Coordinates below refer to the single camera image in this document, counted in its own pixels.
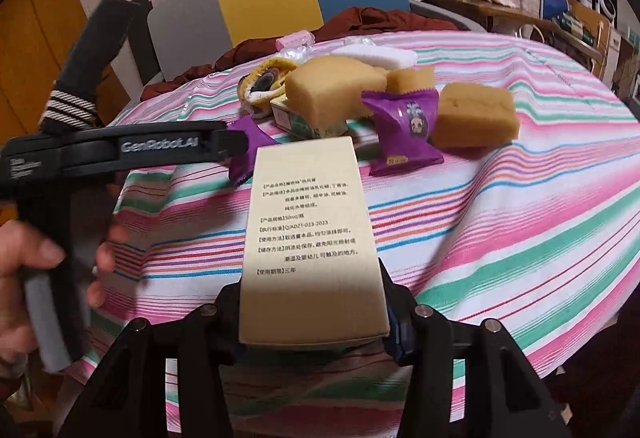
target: metal screw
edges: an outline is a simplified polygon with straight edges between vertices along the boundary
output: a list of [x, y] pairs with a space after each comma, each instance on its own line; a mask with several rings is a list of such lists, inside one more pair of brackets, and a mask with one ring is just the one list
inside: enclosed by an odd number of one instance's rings
[[134, 332], [139, 332], [146, 328], [146, 319], [144, 317], [136, 317], [129, 324]]
[[502, 330], [500, 321], [496, 319], [487, 319], [484, 323], [484, 327], [491, 333], [498, 333], [500, 330]]
[[200, 307], [200, 315], [203, 317], [213, 317], [216, 313], [218, 313], [218, 308], [214, 304], [203, 304]]
[[424, 317], [425, 319], [433, 315], [433, 308], [428, 304], [418, 304], [418, 306], [414, 308], [414, 311], [417, 316]]

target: white sponge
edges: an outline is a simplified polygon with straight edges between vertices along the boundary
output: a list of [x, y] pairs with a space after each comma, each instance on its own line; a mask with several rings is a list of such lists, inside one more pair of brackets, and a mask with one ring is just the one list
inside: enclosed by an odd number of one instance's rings
[[331, 54], [332, 56], [351, 57], [351, 59], [357, 59], [371, 66], [387, 70], [409, 68], [418, 62], [418, 54], [413, 50], [375, 44], [348, 44], [336, 48]]

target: colorful striped fabric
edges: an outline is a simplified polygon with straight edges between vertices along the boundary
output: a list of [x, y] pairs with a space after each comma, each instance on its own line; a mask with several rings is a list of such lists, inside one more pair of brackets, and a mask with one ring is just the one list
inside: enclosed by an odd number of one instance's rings
[[[500, 319], [540, 375], [562, 364], [620, 309], [640, 281], [640, 126], [602, 83], [543, 44], [471, 32], [375, 36], [436, 67], [437, 87], [473, 81], [509, 88], [520, 138], [490, 153], [372, 178], [376, 135], [351, 123], [380, 257], [396, 282], [447, 317]], [[325, 54], [342, 41], [316, 45]], [[242, 114], [236, 85], [259, 61], [186, 84], [119, 123]], [[261, 125], [281, 142], [289, 136]], [[95, 352], [72, 368], [85, 380], [123, 325], [184, 316], [242, 271], [250, 184], [222, 165], [130, 173], [119, 217], [132, 238], [116, 250], [107, 302], [94, 314]], [[276, 436], [395, 436], [410, 368], [379, 343], [321, 354], [251, 351], [223, 369], [236, 427]], [[453, 418], [463, 414], [464, 364], [454, 367]], [[167, 411], [180, 427], [175, 363]]]

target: purple wrapper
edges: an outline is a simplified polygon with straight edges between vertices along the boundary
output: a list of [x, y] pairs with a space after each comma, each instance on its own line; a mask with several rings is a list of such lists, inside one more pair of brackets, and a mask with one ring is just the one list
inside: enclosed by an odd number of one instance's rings
[[363, 92], [362, 103], [373, 112], [381, 158], [371, 165], [370, 176], [407, 173], [443, 163], [441, 152], [427, 140], [438, 113], [438, 91], [408, 94]]
[[278, 144], [255, 124], [249, 115], [241, 117], [228, 125], [228, 129], [244, 131], [249, 140], [249, 149], [244, 155], [231, 157], [229, 161], [229, 180], [234, 186], [241, 185], [254, 174], [255, 155], [258, 148], [264, 145]]

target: striped tablecloth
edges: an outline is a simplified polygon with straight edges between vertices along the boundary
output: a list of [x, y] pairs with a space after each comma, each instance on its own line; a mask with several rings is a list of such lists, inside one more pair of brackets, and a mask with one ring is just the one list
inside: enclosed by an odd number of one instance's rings
[[[437, 88], [471, 81], [509, 88], [522, 123], [514, 144], [488, 155], [369, 177], [376, 135], [351, 123], [380, 257], [396, 282], [450, 319], [500, 319], [542, 376], [580, 348], [640, 281], [640, 126], [602, 83], [538, 43], [471, 32], [380, 34], [435, 65]], [[342, 41], [316, 45], [325, 54]], [[259, 61], [192, 81], [141, 104], [119, 123], [242, 114], [241, 76]], [[260, 125], [279, 141], [289, 136]], [[233, 189], [222, 165], [130, 173], [108, 299], [94, 314], [95, 352], [72, 368], [85, 380], [123, 325], [183, 317], [239, 279], [250, 183]], [[167, 411], [178, 430], [175, 363]], [[410, 368], [379, 343], [319, 355], [249, 352], [223, 369], [236, 427], [291, 437], [395, 436]], [[452, 416], [463, 413], [464, 365], [454, 367]]]

